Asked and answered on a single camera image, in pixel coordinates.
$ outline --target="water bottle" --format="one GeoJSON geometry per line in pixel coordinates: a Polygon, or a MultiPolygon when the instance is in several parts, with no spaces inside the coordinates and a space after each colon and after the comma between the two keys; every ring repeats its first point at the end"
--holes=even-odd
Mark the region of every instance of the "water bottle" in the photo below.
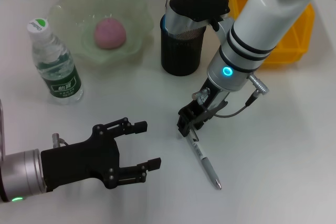
{"type": "Polygon", "coordinates": [[[53,99],[62,105],[77,102],[83,87],[69,49],[51,32],[46,19],[27,25],[33,43],[33,61],[53,99]]]}

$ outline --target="pen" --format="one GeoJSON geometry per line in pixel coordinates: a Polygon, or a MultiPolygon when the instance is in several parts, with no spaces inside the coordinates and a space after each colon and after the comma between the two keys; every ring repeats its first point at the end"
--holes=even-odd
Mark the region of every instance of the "pen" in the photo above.
{"type": "Polygon", "coordinates": [[[205,155],[203,149],[201,148],[201,145],[199,144],[199,139],[198,139],[194,129],[191,129],[190,132],[192,132],[195,137],[192,137],[191,134],[189,133],[187,138],[189,138],[189,141],[190,141],[191,145],[194,147],[194,149],[195,149],[198,157],[200,158],[201,163],[202,163],[206,173],[208,174],[211,182],[214,184],[214,186],[217,189],[221,190],[222,189],[221,182],[219,181],[219,178],[218,178],[214,168],[212,167],[209,158],[205,155]]]}

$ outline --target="white bottle cap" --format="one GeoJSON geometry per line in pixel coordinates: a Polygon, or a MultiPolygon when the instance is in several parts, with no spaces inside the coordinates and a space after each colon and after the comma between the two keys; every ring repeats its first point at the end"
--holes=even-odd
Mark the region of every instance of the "white bottle cap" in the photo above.
{"type": "Polygon", "coordinates": [[[51,35],[49,23],[44,18],[35,18],[27,25],[30,39],[35,41],[47,40],[51,35]]]}

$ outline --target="green glass bowl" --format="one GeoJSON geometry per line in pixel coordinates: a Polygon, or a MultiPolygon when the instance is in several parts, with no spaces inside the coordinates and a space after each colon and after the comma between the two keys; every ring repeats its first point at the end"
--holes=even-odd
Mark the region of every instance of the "green glass bowl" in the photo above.
{"type": "Polygon", "coordinates": [[[48,21],[73,55],[97,64],[114,62],[137,53],[154,22],[145,0],[60,0],[49,12],[48,21]],[[93,34],[99,21],[113,17],[127,34],[126,42],[117,49],[100,49],[93,34]]]}

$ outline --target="white tabletop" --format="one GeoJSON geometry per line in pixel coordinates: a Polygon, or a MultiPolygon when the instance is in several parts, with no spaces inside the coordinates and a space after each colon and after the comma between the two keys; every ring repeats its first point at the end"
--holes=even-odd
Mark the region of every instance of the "white tabletop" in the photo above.
{"type": "MultiPolygon", "coordinates": [[[[6,153],[52,148],[59,133],[69,144],[91,129],[127,116],[148,131],[117,138],[120,165],[161,157],[144,184],[105,189],[89,179],[52,193],[0,205],[0,223],[335,223],[336,220],[336,2],[314,0],[309,52],[299,63],[256,75],[270,92],[231,119],[214,118],[198,131],[223,189],[207,179],[177,130],[178,111],[206,79],[219,41],[207,29],[201,65],[187,77],[161,67],[160,18],[165,0],[147,0],[155,28],[133,60],[94,69],[77,61],[85,86],[71,106],[48,102],[30,53],[26,24],[47,15],[57,0],[0,0],[0,98],[6,153]]],[[[251,84],[230,94],[221,114],[239,109],[251,84]]]]}

